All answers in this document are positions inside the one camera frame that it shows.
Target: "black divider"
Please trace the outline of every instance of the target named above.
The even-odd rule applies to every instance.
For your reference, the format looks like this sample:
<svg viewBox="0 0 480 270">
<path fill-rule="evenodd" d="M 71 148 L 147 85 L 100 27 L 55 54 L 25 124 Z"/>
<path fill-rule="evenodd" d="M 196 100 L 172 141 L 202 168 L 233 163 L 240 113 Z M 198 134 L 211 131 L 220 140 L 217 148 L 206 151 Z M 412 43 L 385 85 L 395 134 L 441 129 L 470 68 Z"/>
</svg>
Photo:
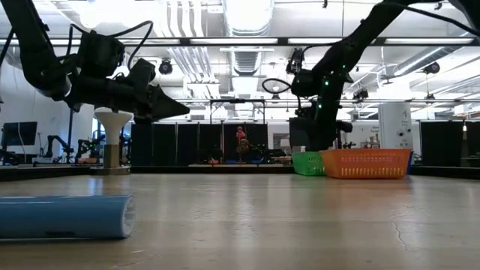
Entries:
<svg viewBox="0 0 480 270">
<path fill-rule="evenodd" d="M 199 141 L 199 160 L 203 161 L 221 147 L 221 124 L 201 124 Z"/>
<path fill-rule="evenodd" d="M 198 124 L 178 125 L 177 166 L 188 166 L 197 162 Z"/>
<path fill-rule="evenodd" d="M 152 166 L 153 126 L 132 124 L 131 163 L 133 166 Z"/>
<path fill-rule="evenodd" d="M 468 155 L 480 154 L 480 122 L 466 123 L 466 141 L 468 143 Z"/>
<path fill-rule="evenodd" d="M 464 135 L 462 122 L 422 122 L 420 128 L 423 165 L 460 166 Z"/>
<path fill-rule="evenodd" d="M 246 124 L 247 140 L 253 145 L 269 144 L 269 128 L 266 124 Z"/>
<path fill-rule="evenodd" d="M 237 161 L 239 159 L 239 154 L 236 152 L 238 141 L 236 138 L 237 127 L 241 126 L 244 128 L 243 124 L 224 124 L 223 125 L 223 153 L 225 156 L 225 161 Z"/>
<path fill-rule="evenodd" d="M 176 165 L 176 138 L 174 124 L 153 124 L 154 166 Z"/>
</svg>

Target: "metal frame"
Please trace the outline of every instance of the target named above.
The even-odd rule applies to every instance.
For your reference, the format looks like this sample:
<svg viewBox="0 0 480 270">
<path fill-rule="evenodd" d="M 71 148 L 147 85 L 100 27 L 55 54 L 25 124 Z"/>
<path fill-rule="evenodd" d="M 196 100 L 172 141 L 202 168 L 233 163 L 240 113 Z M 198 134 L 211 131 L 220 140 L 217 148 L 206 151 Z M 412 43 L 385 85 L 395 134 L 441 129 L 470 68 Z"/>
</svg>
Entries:
<svg viewBox="0 0 480 270">
<path fill-rule="evenodd" d="M 210 125 L 213 122 L 213 119 L 212 119 L 213 113 L 215 113 L 218 110 L 218 108 L 222 107 L 225 103 L 230 103 L 230 104 L 252 103 L 253 107 L 256 107 L 256 108 L 258 108 L 258 106 L 256 106 L 255 103 L 261 103 L 263 105 L 263 111 L 260 111 L 260 112 L 263 113 L 263 124 L 265 124 L 266 100 L 264 99 L 238 99 L 238 98 L 237 99 L 214 99 L 214 100 L 210 100 L 209 102 L 210 102 Z M 215 110 L 213 110 L 213 104 L 215 103 L 220 103 L 220 106 L 218 106 L 217 108 L 215 108 Z"/>
<path fill-rule="evenodd" d="M 143 47 L 298 47 L 330 46 L 342 37 L 150 37 Z M 67 38 L 50 38 L 54 47 L 66 47 Z M 126 47 L 136 47 L 141 37 L 119 38 Z M 5 45 L 7 37 L 0 38 L 0 45 Z M 16 38 L 10 46 L 18 47 Z M 80 38 L 74 38 L 72 45 L 78 47 Z M 477 47 L 480 42 L 473 37 L 378 37 L 370 47 Z"/>
</svg>

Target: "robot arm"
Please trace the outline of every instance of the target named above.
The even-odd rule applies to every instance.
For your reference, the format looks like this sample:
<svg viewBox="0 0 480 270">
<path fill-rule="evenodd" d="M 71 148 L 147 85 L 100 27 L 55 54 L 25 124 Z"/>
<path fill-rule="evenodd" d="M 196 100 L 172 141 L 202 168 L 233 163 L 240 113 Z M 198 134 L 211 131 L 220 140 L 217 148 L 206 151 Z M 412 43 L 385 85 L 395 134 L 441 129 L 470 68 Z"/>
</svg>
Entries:
<svg viewBox="0 0 480 270">
<path fill-rule="evenodd" d="M 123 62 L 125 45 L 113 36 L 82 33 L 77 54 L 58 58 L 32 0 L 0 0 L 19 41 L 27 81 L 54 101 L 79 111 L 82 104 L 124 110 L 136 121 L 152 122 L 190 110 L 150 85 L 155 66 L 140 59 L 127 76 L 112 76 Z"/>
<path fill-rule="evenodd" d="M 462 11 L 474 29 L 480 27 L 480 1 L 451 0 Z M 310 151 L 326 150 L 336 137 L 336 117 L 344 83 L 352 83 L 349 72 L 364 50 L 403 11 L 392 5 L 434 3 L 436 0 L 384 0 L 373 7 L 368 17 L 348 37 L 335 43 L 312 70 L 301 70 L 293 80 L 292 93 L 301 97 L 318 95 L 313 118 L 295 118 L 290 124 L 307 131 Z"/>
<path fill-rule="evenodd" d="M 63 149 L 63 152 L 65 153 L 73 153 L 74 152 L 74 149 L 71 148 L 68 143 L 66 143 L 60 136 L 57 136 L 57 135 L 49 135 L 47 137 L 48 139 L 48 150 L 46 151 L 46 154 L 44 156 L 44 158 L 51 158 L 53 157 L 53 152 L 52 152 L 52 147 L 53 147 L 53 140 L 58 140 L 58 142 L 60 143 L 62 149 Z"/>
</svg>

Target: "table surface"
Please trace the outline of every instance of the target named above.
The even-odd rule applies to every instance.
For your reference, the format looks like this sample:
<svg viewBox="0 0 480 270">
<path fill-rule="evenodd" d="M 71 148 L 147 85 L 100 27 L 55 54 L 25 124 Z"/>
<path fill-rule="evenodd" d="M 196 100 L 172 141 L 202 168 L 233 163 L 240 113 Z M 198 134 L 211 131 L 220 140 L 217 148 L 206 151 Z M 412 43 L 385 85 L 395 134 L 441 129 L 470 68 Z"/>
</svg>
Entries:
<svg viewBox="0 0 480 270">
<path fill-rule="evenodd" d="M 0 269 L 477 269 L 480 184 L 411 177 L 74 176 L 0 196 L 133 194 L 124 241 L 2 241 Z"/>
</svg>

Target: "person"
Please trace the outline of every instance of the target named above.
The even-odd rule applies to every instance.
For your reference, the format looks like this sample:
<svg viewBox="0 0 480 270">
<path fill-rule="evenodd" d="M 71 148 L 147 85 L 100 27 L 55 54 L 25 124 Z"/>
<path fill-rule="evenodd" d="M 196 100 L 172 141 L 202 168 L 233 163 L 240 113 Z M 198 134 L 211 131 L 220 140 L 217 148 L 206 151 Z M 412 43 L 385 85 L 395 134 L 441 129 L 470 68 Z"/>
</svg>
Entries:
<svg viewBox="0 0 480 270">
<path fill-rule="evenodd" d="M 236 134 L 236 139 L 237 139 L 237 144 L 239 145 L 240 144 L 240 141 L 242 139 L 245 139 L 247 137 L 247 135 L 245 134 L 245 132 L 243 132 L 243 128 L 238 126 L 237 127 L 237 134 Z"/>
</svg>

